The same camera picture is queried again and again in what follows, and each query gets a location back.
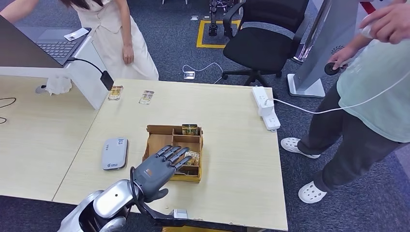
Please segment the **person's right hand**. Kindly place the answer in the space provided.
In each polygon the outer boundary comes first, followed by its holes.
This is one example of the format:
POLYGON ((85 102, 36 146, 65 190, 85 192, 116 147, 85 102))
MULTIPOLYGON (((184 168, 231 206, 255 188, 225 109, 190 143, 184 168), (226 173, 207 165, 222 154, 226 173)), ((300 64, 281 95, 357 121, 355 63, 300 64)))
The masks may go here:
POLYGON ((346 64, 349 59, 351 59, 352 57, 356 55, 358 50, 359 50, 358 48, 352 45, 347 45, 341 50, 337 51, 328 60, 329 63, 331 62, 334 63, 332 69, 336 70, 337 68, 340 68, 342 65, 346 64))

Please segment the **person's left hand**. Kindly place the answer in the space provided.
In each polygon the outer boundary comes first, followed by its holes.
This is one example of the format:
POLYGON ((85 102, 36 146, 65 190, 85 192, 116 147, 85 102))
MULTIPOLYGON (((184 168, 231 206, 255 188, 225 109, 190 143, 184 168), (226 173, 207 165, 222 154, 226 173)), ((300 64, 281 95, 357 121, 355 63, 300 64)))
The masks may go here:
POLYGON ((122 48, 123 61, 126 65, 133 63, 134 61, 134 52, 132 45, 124 45, 122 48))
POLYGON ((365 17, 359 28, 370 26, 369 36, 383 43, 398 44, 410 38, 410 5, 395 3, 365 17))

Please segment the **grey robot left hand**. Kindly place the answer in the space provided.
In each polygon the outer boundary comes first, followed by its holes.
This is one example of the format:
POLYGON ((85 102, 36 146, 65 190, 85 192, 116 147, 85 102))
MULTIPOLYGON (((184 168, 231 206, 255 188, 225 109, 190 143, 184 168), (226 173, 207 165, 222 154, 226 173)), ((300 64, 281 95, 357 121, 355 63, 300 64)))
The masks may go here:
POLYGON ((167 189, 161 189, 185 163, 192 159, 187 156, 179 160, 190 149, 188 147, 166 145, 145 159, 133 172, 132 180, 139 188, 144 202, 163 198, 167 189))

